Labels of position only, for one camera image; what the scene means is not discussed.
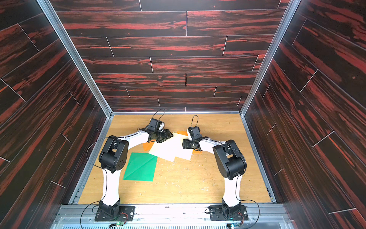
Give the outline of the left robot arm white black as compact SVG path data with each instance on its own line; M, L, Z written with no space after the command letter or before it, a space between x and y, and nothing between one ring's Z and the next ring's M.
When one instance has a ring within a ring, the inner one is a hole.
M99 155L101 168L104 170L104 192L95 217L96 221L117 220L121 215L119 181L121 169L127 161L128 150L151 140L162 143L173 137L168 129L161 131L139 130L127 136L108 137Z

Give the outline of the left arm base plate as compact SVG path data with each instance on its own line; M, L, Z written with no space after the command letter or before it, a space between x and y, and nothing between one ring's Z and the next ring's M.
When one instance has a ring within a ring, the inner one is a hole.
M133 221L135 206L120 205L112 210L111 215L107 211L98 208L94 221Z

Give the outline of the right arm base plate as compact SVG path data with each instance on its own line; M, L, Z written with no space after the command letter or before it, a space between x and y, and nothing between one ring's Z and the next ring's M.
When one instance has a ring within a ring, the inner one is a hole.
M226 205L211 205L206 214L210 215L211 221L225 221L225 220L248 220L246 207L238 204L234 207L227 207Z

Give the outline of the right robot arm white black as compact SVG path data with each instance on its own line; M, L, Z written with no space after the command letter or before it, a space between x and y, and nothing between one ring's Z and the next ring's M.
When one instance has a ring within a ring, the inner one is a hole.
M215 156L221 175L225 178L225 191L222 198L222 211L226 218L237 216L242 209L240 200L240 182L246 171L247 163L237 144L233 140L226 142L210 138L200 140L184 139L183 149L207 151Z

